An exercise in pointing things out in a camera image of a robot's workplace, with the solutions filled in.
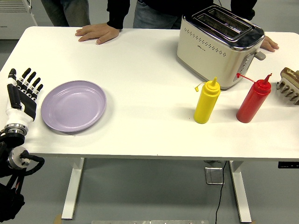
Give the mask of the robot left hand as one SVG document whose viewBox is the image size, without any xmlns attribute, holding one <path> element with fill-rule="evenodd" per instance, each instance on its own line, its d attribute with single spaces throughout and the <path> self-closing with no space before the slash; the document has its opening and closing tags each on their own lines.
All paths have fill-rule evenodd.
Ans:
<svg viewBox="0 0 299 224">
<path fill-rule="evenodd" d="M 12 68 L 7 79 L 8 101 L 6 114 L 7 124 L 21 124 L 28 126 L 36 118 L 38 94 L 43 88 L 41 79 L 36 72 L 28 68 L 17 77 L 16 69 Z"/>
</svg>

